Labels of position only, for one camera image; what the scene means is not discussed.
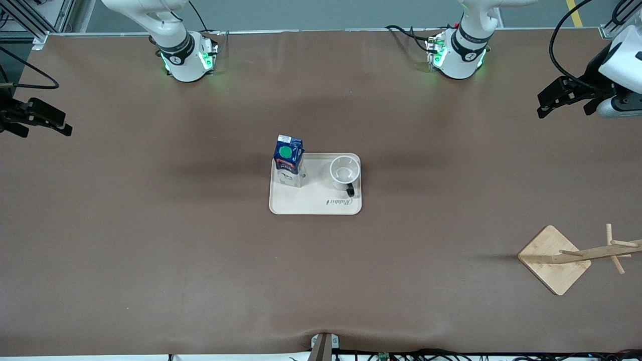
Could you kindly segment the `white smiley cup black handle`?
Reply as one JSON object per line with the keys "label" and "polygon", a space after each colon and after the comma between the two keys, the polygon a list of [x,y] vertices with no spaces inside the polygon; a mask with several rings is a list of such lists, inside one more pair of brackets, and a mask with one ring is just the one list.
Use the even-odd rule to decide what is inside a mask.
{"label": "white smiley cup black handle", "polygon": [[362,175],[360,161],[354,155],[340,155],[334,158],[329,167],[334,187],[349,198],[356,195],[356,186]]}

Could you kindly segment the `blue white milk carton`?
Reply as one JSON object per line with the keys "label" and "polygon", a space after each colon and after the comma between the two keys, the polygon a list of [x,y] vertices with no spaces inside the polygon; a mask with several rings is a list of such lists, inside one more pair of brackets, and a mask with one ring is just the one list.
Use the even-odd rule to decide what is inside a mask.
{"label": "blue white milk carton", "polygon": [[289,187],[303,187],[306,174],[303,166],[305,150],[300,138],[278,135],[273,153],[276,181]]}

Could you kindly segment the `wooden cup rack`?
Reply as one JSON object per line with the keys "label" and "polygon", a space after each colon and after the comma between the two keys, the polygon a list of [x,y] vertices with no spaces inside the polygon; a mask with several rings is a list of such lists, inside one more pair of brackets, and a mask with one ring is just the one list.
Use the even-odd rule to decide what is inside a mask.
{"label": "wooden cup rack", "polygon": [[621,258],[642,252],[642,239],[615,239],[612,224],[606,224],[606,244],[580,250],[553,225],[539,231],[517,258],[553,295],[562,296],[591,267],[593,260],[610,259],[624,274]]}

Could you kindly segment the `beige plastic tray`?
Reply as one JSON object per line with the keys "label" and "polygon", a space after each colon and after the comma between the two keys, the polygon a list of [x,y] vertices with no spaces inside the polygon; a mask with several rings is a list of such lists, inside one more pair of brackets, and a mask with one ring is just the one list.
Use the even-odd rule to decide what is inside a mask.
{"label": "beige plastic tray", "polygon": [[351,157],[360,166],[355,153],[308,153],[303,158],[305,179],[302,187],[292,187],[279,180],[275,162],[271,163],[269,208],[276,215],[356,215],[362,210],[362,178],[353,183],[355,195],[349,197],[331,176],[331,163],[337,157]]}

